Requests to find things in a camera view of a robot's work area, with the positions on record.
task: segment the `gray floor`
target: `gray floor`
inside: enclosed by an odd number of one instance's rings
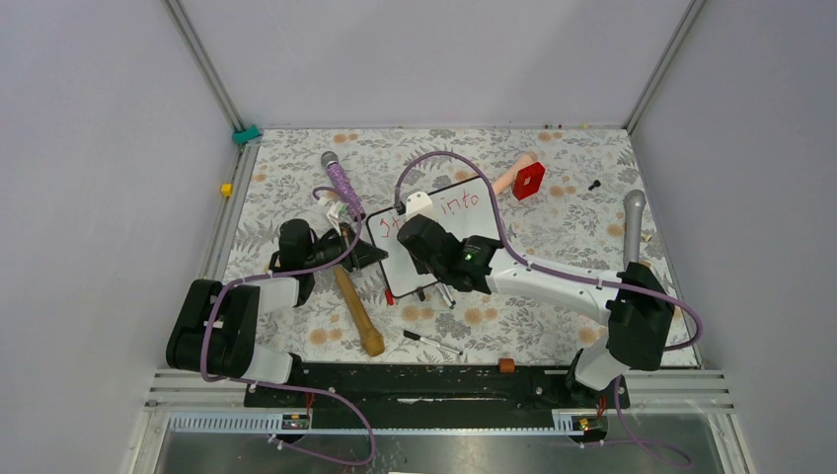
[[[635,433],[685,450],[695,461],[692,473],[723,472],[709,426],[698,415],[645,415],[630,421]],[[624,438],[615,417],[609,439]],[[381,435],[378,454],[367,466],[343,468],[287,449],[279,452],[266,437],[246,434],[167,436],[158,474],[389,473],[673,473],[682,472],[648,457],[629,444],[606,448],[568,447],[564,438],[546,436]],[[330,455],[358,459],[369,452],[365,436],[318,435],[300,445]]]

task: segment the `tabletop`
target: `tabletop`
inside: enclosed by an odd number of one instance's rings
[[[517,200],[510,190],[498,196],[511,245],[520,252],[590,269],[620,269],[623,258],[626,192],[643,190],[625,130],[555,129],[275,129],[265,130],[249,182],[225,281],[266,272],[278,249],[278,228],[292,218],[306,219],[318,234],[329,228],[326,210],[311,197],[317,186],[331,186],[320,163],[332,150],[368,214],[392,205],[398,175],[410,160],[433,150],[454,151],[475,162],[490,179],[499,177],[525,152],[546,167],[539,192]],[[419,164],[405,190],[432,191],[473,175],[449,157]],[[593,181],[601,186],[588,190]],[[669,294],[675,294],[663,242],[647,206],[640,247]],[[361,234],[369,242],[364,229]],[[366,311],[384,337],[386,351],[370,357],[360,346],[334,274],[315,274],[305,305],[259,316],[257,342],[311,361],[569,364],[607,328],[560,306],[498,294],[458,293],[449,309],[435,290],[426,301],[410,295],[387,305],[379,265],[351,274]],[[407,329],[464,352],[457,356],[403,337]],[[668,344],[689,335],[679,309]],[[663,365],[695,366],[691,349],[666,353]]]

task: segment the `purple microphone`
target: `purple microphone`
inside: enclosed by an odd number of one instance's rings
[[[348,178],[345,175],[345,171],[343,171],[342,166],[340,166],[338,154],[334,151],[327,151],[323,153],[322,157],[320,157],[320,162],[326,167],[326,174],[329,175],[329,178],[331,178],[335,188],[339,189],[344,195],[348,196],[348,200],[360,209],[360,216],[358,217],[357,215],[354,215],[354,209],[350,206],[348,208],[348,215],[350,215],[354,220],[365,219],[366,211],[363,210],[363,205],[360,203],[360,199],[354,193],[354,190],[351,188],[351,184],[348,182]]]

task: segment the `wooden pestle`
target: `wooden pestle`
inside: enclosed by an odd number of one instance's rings
[[[527,151],[520,155],[520,158],[517,159],[517,162],[511,165],[511,168],[508,169],[505,173],[502,174],[495,183],[492,185],[492,189],[495,191],[495,195],[499,195],[503,192],[506,188],[514,184],[514,180],[517,178],[517,172],[526,168],[527,166],[533,164],[534,162],[538,161],[538,155],[534,151]]]
[[[357,291],[354,289],[354,284],[348,278],[348,273],[340,265],[335,265],[335,278],[338,280],[338,287],[341,289],[342,297],[345,299],[345,305],[348,306],[348,312],[351,313],[351,319],[354,320],[354,325],[357,326],[357,333],[360,335],[360,344],[370,356],[380,356],[384,352],[384,338],[381,333],[372,325],[369,320],[369,315],[366,314],[366,308],[363,307],[363,302],[357,296]]]

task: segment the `gray wall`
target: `gray wall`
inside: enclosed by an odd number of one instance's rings
[[[540,126],[622,124],[689,0],[183,3],[245,121]]]
[[[833,472],[837,3],[711,1],[635,134],[758,472]]]
[[[229,133],[160,2],[0,7],[0,471],[116,472]]]

